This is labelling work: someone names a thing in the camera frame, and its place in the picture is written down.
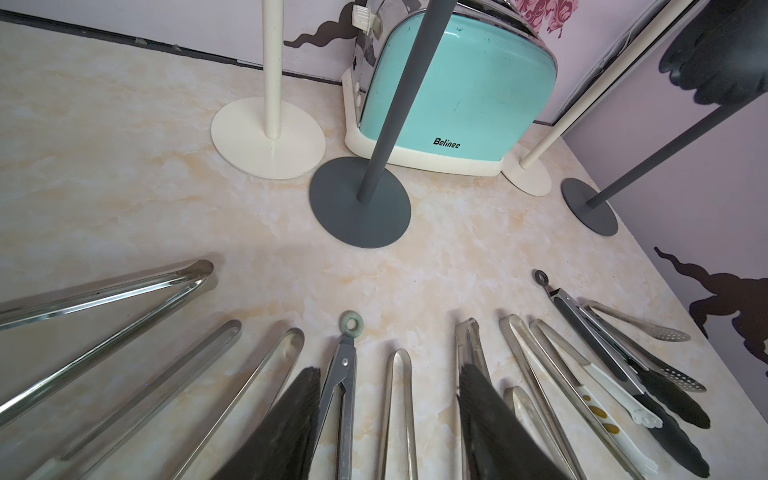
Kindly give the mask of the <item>grey utensil rack stand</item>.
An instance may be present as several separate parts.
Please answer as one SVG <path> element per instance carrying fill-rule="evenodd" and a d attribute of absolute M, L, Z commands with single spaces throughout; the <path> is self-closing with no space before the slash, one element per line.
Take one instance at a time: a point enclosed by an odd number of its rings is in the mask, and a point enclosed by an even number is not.
<path fill-rule="evenodd" d="M 381 248 L 401 238 L 410 224 L 408 194 L 386 165 L 455 6 L 449 0 L 429 3 L 371 158 L 339 157 L 312 177 L 312 212 L 345 244 Z"/>

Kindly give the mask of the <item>black silicone tip tongs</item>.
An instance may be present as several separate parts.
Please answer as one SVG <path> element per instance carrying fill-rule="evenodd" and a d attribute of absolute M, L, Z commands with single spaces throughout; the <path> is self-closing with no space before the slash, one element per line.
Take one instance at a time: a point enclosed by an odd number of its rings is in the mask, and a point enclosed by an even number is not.
<path fill-rule="evenodd" d="M 605 372 L 642 406 L 659 416 L 663 426 L 649 429 L 659 445 L 694 475 L 709 477 L 709 464 L 673 414 L 680 414 L 684 421 L 699 428 L 710 426 L 709 416 L 680 388 L 646 369 L 636 355 L 608 331 L 607 324 L 596 313 L 578 305 L 565 290 L 551 287 L 544 271 L 534 271 L 533 277 L 569 325 L 608 368 Z"/>

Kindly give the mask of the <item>slotted steel spatula tongs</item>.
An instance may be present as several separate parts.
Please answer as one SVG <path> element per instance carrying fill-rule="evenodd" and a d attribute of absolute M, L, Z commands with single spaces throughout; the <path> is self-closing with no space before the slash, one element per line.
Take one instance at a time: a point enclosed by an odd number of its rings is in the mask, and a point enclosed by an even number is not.
<path fill-rule="evenodd" d="M 102 336 L 1 402 L 1 427 L 15 423 L 119 349 L 215 287 L 215 264 L 205 258 L 1 302 L 3 333 L 103 313 L 91 326 Z"/>

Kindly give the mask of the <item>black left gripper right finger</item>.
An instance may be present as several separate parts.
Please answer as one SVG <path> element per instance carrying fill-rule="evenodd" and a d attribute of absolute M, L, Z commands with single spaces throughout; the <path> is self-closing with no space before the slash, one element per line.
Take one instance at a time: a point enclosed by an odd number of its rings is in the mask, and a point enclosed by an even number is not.
<path fill-rule="evenodd" d="M 564 479 L 481 370 L 465 364 L 458 404 L 471 479 Z"/>

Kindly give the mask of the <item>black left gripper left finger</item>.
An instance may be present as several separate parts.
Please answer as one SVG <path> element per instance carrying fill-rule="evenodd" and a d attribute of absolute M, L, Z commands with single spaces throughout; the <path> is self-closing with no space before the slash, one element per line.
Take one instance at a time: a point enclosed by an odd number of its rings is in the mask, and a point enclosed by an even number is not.
<path fill-rule="evenodd" d="M 215 479 L 306 479 L 318 430 L 321 372 L 303 369 Z"/>

